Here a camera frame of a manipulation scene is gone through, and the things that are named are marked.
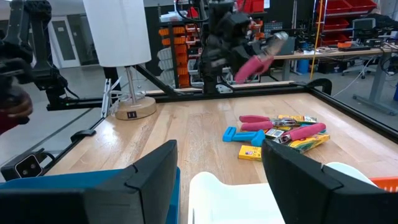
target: pink handle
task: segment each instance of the pink handle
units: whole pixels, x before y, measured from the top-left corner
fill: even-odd
[[[319,132],[321,132],[325,129],[326,129],[325,124],[317,123],[317,124],[313,124],[311,126],[301,127],[298,129],[288,131],[288,132],[284,133],[283,136],[289,134],[292,141],[295,141],[295,140],[313,136],[314,134],[318,134]]]
[[[256,55],[251,57],[235,74],[236,83],[241,84],[251,75],[266,72],[273,61],[273,57],[269,57],[264,61],[260,60]]]
[[[265,129],[271,129],[274,127],[274,124],[270,121],[263,121],[257,123],[244,123],[242,124],[242,131],[260,131]]]
[[[265,116],[257,116],[257,115],[244,115],[239,116],[239,120],[243,123],[254,123],[254,122],[261,122],[261,121],[269,121],[269,117]]]

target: white cylinder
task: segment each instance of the white cylinder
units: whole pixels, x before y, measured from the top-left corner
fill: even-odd
[[[143,0],[83,0],[102,67],[151,60]]]

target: lamp base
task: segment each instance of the lamp base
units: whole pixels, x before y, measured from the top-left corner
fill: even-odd
[[[145,118],[156,112],[156,102],[152,97],[145,97],[133,104],[131,100],[119,103],[115,117],[121,120]]]

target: floor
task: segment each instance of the floor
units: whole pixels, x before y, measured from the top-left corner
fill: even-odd
[[[150,81],[137,74],[134,69],[132,71],[135,90],[157,89]],[[118,73],[119,76],[125,74],[125,69],[118,68]],[[79,95],[80,98],[102,96],[104,73],[101,67],[66,68],[61,70],[61,74],[68,80],[70,89]],[[315,78],[329,78],[333,82],[332,95],[334,95],[346,88],[357,75],[358,72],[347,73],[343,77],[339,73],[327,75],[316,73]],[[274,73],[274,76],[278,79],[281,78],[279,73]],[[161,79],[168,83],[170,82],[169,77],[161,77]],[[290,75],[290,79],[309,81],[308,75],[299,76],[293,73]],[[272,80],[268,77],[263,77],[262,81],[271,82]],[[372,74],[367,75],[364,80],[359,78],[336,98],[398,129],[398,116],[386,115],[352,99],[354,93],[361,96],[369,95],[372,82]],[[392,99],[396,91],[395,85],[397,82],[398,77],[389,77],[386,80],[382,93],[382,102],[398,110],[398,102]],[[126,77],[123,77],[121,84],[124,91],[127,91],[128,88],[126,83]],[[90,128],[100,118],[100,108],[47,111],[48,101],[44,92],[39,91],[33,83],[22,87],[29,93],[34,102],[34,112],[30,116],[30,122],[27,125],[18,126],[0,136],[0,167],[26,150],[35,151],[44,147],[46,151],[57,155],[71,143],[70,136],[77,131]]]

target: desk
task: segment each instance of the desk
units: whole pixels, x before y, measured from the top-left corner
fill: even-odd
[[[391,49],[384,49],[384,52],[386,53],[385,56],[386,58],[389,58],[391,56]],[[353,51],[353,52],[333,52],[333,53],[328,53],[328,54],[321,54],[317,53],[315,54],[315,58],[322,58],[322,57],[341,57],[341,56],[353,56],[353,55],[358,55],[358,56],[363,56],[363,55],[380,55],[382,54],[383,51],[380,49],[371,49],[371,50],[360,50],[360,51]],[[275,56],[275,60],[284,60],[284,66],[282,69],[282,80],[290,80],[289,75],[290,75],[290,60],[301,60],[301,59],[311,59],[313,58],[313,54],[304,54],[304,53],[298,53],[295,52],[293,55],[278,55]],[[377,65],[376,69],[376,74],[374,74],[374,80],[371,88],[371,92],[369,94],[369,98],[365,98],[362,96],[358,95],[353,95],[353,98],[355,100],[360,101],[361,103],[367,104],[368,106],[372,106],[374,108],[377,108],[389,115],[396,115],[398,114],[398,111],[394,108],[391,108],[390,106],[387,106],[385,104],[380,103],[380,97],[382,93],[382,89],[384,86],[384,82],[386,80],[387,74],[383,72],[381,68],[381,60],[379,60],[379,64]],[[384,63],[384,68],[388,68],[389,66],[389,61]]]
[[[305,155],[322,163],[349,164],[368,177],[398,173],[397,144],[309,93],[185,101],[157,105],[153,115],[120,121],[112,116],[84,138],[47,174],[122,169],[169,139],[178,142],[180,221],[187,222],[189,183],[202,171],[226,184],[267,182],[261,162],[238,159],[241,143],[223,142],[239,115],[307,114],[324,122],[331,140]]]

